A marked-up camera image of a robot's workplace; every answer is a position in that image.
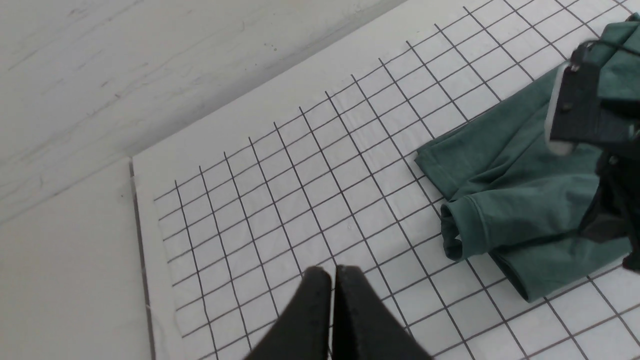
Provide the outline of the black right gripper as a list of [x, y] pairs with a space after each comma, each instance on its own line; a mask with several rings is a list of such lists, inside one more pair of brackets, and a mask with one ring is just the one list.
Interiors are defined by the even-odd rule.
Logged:
[[602, 109], [595, 128], [581, 144], [601, 150], [595, 173], [598, 189], [579, 225], [596, 243], [627, 238], [627, 271], [639, 272], [639, 109]]

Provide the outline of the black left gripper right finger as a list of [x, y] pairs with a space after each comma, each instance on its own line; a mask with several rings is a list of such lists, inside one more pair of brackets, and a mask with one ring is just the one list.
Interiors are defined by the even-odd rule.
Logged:
[[358, 266], [335, 271], [334, 360], [432, 360], [391, 314]]

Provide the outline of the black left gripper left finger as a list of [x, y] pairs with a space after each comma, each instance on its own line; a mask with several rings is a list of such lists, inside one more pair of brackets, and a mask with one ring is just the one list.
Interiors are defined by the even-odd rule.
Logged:
[[332, 279], [321, 267], [302, 274], [294, 296], [247, 360], [326, 360]]

